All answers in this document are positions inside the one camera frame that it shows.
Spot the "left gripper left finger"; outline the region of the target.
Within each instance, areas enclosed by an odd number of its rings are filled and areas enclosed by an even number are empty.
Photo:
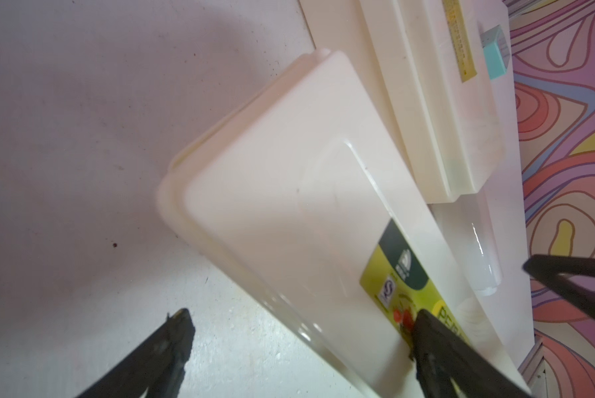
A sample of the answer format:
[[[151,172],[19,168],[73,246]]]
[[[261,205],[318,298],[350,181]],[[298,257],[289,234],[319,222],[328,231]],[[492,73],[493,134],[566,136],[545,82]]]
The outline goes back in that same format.
[[[182,308],[81,397],[177,397],[196,333]]]

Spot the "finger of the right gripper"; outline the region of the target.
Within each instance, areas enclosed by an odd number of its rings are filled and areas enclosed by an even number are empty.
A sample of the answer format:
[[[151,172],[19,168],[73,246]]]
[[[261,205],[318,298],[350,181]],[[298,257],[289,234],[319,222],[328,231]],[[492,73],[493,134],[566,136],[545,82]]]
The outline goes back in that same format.
[[[571,280],[574,276],[595,278],[595,259],[533,255],[524,272],[595,321],[595,292]]]

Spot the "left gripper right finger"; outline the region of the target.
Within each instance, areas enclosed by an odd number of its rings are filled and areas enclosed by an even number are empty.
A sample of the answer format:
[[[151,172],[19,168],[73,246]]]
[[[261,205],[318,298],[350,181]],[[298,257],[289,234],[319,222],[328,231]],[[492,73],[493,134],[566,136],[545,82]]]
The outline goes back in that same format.
[[[429,311],[412,333],[416,377],[425,397],[528,397]]]

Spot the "cream wrap dispenser with label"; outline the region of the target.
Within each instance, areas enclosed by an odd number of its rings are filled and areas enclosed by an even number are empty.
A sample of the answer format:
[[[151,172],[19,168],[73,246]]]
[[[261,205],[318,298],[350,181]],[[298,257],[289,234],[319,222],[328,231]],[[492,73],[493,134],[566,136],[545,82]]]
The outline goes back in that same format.
[[[528,391],[349,58],[300,56],[176,156],[158,211],[347,381],[420,397],[407,329],[426,309],[491,371],[481,396]]]

